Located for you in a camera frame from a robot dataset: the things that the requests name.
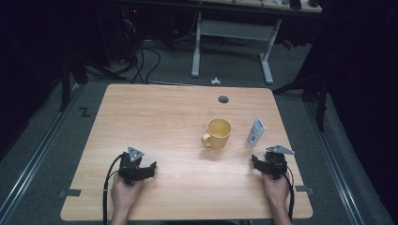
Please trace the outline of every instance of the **small white object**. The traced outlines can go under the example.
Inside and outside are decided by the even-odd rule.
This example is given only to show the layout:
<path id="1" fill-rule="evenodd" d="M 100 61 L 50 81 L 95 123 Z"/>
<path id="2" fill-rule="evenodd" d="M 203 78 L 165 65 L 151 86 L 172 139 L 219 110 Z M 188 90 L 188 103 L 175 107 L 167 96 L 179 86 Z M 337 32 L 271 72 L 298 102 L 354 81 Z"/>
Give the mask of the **small white object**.
<path id="1" fill-rule="evenodd" d="M 211 81 L 211 83 L 213 83 L 213 84 L 220 84 L 220 83 L 222 83 L 222 82 L 220 82 L 219 79 L 217 79 L 217 77 L 215 77 L 214 80 Z"/>

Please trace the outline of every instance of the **desk leg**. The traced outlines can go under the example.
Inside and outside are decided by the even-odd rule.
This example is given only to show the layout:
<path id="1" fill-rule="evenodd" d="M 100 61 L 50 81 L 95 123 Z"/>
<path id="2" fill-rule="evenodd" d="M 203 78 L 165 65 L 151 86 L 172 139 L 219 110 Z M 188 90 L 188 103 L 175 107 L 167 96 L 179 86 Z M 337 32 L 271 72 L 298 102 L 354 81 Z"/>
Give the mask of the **desk leg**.
<path id="1" fill-rule="evenodd" d="M 193 62 L 192 62 L 192 76 L 199 76 L 199 66 L 200 66 L 200 36 L 202 31 L 202 12 L 198 12 L 198 23 L 196 25 L 196 43 L 195 43 L 195 51 L 193 53 Z"/>
<path id="2" fill-rule="evenodd" d="M 263 66 L 263 72 L 264 72 L 264 76 L 266 77 L 267 84 L 273 84 L 271 71 L 269 70 L 268 57 L 269 57 L 269 54 L 271 53 L 273 43 L 275 42 L 275 38 L 278 35 L 278 31 L 279 31 L 281 22 L 282 22 L 281 19 L 276 21 L 276 23 L 272 29 L 271 37 L 269 39 L 269 42 L 268 42 L 268 45 L 266 48 L 266 52 L 260 54 L 261 65 Z"/>

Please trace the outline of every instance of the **person's hand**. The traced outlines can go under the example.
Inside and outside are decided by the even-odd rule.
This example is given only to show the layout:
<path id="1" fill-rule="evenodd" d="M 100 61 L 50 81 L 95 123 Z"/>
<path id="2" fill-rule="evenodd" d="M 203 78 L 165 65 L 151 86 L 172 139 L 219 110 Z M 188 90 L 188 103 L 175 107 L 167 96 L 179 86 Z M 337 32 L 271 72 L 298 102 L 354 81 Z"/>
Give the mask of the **person's hand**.
<path id="1" fill-rule="evenodd" d="M 144 180 L 137 181 L 134 186 L 125 184 L 124 179 L 115 173 L 111 195 L 114 202 L 112 225 L 127 224 L 129 212 L 138 198 L 138 193 Z"/>
<path id="2" fill-rule="evenodd" d="M 289 194 L 289 184 L 284 176 L 278 180 L 273 180 L 268 174 L 261 172 L 266 189 L 266 196 L 271 206 L 272 215 L 276 225 L 292 224 L 287 214 L 285 206 L 287 195 Z"/>

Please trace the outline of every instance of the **gray floor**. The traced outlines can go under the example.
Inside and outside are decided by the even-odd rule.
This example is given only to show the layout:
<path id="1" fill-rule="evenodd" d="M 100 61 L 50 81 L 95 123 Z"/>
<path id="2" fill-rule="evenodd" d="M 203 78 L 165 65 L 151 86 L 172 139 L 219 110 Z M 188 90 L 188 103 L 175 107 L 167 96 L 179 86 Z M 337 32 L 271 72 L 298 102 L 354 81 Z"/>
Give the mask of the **gray floor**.
<path id="1" fill-rule="evenodd" d="M 151 46 L 154 43 L 147 42 L 145 45 Z M 257 55 L 264 47 L 262 43 L 254 42 L 244 46 L 224 44 L 217 50 L 210 50 L 218 46 L 218 43 L 204 44 L 200 76 L 192 78 L 193 46 L 175 45 L 170 48 L 158 44 L 152 50 L 161 55 L 161 62 L 149 80 L 153 83 L 212 85 L 211 81 L 217 77 L 222 82 L 220 86 L 276 89 L 294 81 L 303 59 L 311 49 L 311 45 L 297 47 L 292 51 L 284 46 L 274 46 L 269 58 L 274 84 L 266 85 Z M 142 74 L 147 74 L 156 65 L 157 55 L 149 51 L 144 51 L 144 54 Z M 135 72 L 136 69 L 125 76 L 131 80 Z M 27 180 L 28 186 L 22 189 L 19 195 L 21 198 L 15 199 L 15 207 L 10 207 L 6 218 L 1 215 L 0 219 L 5 218 L 3 221 L 7 221 L 7 224 L 100 224 L 99 221 L 63 221 L 59 215 L 65 199 L 59 193 L 70 186 L 109 83 L 115 81 L 90 76 L 86 86 L 80 86 L 73 92 L 75 100 L 65 113 L 58 112 L 61 88 L 60 85 L 55 87 L 50 98 L 32 116 L 29 126 L 11 152 L 0 163 L 0 201 L 8 203 L 8 194 L 25 174 L 23 170 L 30 158 L 38 151 L 43 153 L 43 160 L 35 167 L 37 170 L 30 171 L 33 179 Z M 310 190 L 314 210 L 311 218 L 295 219 L 294 224 L 393 224 L 346 138 L 330 97 L 325 117 L 326 131 L 321 133 L 314 124 L 313 108 L 316 102 L 302 102 L 299 93 L 299 90 L 291 91 L 275 97 L 292 148 L 297 153 L 296 159 L 304 183 Z M 82 116 L 81 108 L 87 108 L 86 114 L 90 116 Z M 53 121 L 61 121 L 60 126 L 51 127 Z M 46 136 L 50 128 L 55 131 L 54 135 Z M 340 170 L 337 173 L 341 172 L 344 176 L 345 191 L 338 188 L 341 180 L 335 179 L 336 171 L 330 167 L 330 162 L 334 159 Z M 358 214 L 353 216 L 349 212 L 344 201 L 345 193 L 351 194 Z M 148 221 L 132 223 L 149 224 Z M 255 220 L 253 223 L 269 224 L 269 221 Z"/>

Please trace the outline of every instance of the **yellow mug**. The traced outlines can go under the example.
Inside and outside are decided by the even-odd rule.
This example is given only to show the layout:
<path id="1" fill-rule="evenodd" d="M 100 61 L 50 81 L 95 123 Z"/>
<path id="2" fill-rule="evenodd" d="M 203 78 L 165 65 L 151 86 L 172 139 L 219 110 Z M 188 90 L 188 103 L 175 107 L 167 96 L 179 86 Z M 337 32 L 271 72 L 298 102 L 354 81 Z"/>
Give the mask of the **yellow mug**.
<path id="1" fill-rule="evenodd" d="M 232 127 L 228 121 L 218 118 L 213 119 L 207 125 L 207 133 L 202 137 L 202 143 L 212 149 L 223 148 L 231 134 Z"/>

